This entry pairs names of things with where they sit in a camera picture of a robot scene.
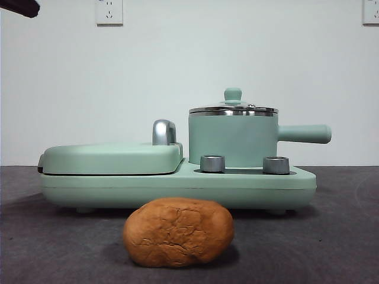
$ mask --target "gray table surface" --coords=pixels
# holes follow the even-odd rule
[[[122,245],[130,209],[79,215],[48,203],[35,167],[1,167],[1,283],[379,283],[379,167],[303,167],[311,204],[286,216],[231,210],[215,261],[136,266]]]

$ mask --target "stainless steel rim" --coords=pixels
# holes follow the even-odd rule
[[[287,157],[266,157],[266,159],[269,159],[269,160],[288,160]]]
[[[189,113],[194,112],[210,112],[210,111],[258,111],[258,112],[274,112],[279,113],[279,110],[276,108],[266,108],[263,106],[244,106],[244,105],[219,105],[219,106],[204,106],[201,108],[192,108],[189,110]]]
[[[251,117],[277,117],[278,114],[275,112],[266,111],[203,111],[203,112],[190,112],[189,117],[205,117],[213,115],[247,115]]]

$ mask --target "black object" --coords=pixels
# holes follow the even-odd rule
[[[34,18],[38,15],[40,5],[35,0],[0,0],[0,8]]]

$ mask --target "saucepan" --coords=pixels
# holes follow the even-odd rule
[[[277,155],[278,141],[326,144],[327,125],[278,125],[278,110],[241,101],[239,88],[228,88],[225,100],[189,111],[189,162],[201,156],[225,157],[227,167],[259,167],[264,157]]]

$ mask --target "wall socket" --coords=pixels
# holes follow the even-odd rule
[[[96,0],[97,26],[124,24],[124,0]]]
[[[363,0],[363,24],[379,25],[379,0]]]

